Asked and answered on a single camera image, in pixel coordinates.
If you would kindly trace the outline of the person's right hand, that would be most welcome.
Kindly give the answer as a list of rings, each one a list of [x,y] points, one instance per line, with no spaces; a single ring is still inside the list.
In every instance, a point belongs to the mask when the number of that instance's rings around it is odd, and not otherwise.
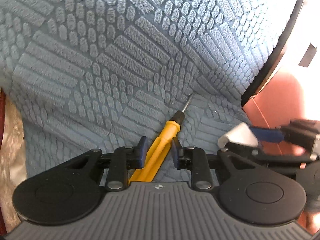
[[[319,224],[319,205],[308,205],[298,219],[298,224],[308,233],[314,235],[320,227]]]

